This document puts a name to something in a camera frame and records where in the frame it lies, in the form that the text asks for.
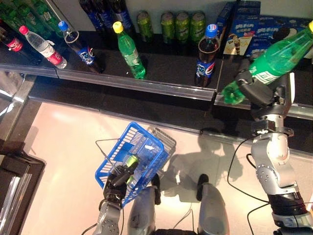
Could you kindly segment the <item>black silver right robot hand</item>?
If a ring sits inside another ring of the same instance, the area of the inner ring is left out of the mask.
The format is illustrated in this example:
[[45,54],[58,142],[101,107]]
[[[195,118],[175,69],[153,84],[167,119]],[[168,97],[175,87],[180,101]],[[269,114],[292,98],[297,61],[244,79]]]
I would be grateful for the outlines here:
[[251,103],[251,115],[261,120],[270,115],[286,118],[295,98],[294,73],[287,73],[266,85],[253,79],[248,70],[235,77],[239,90]]

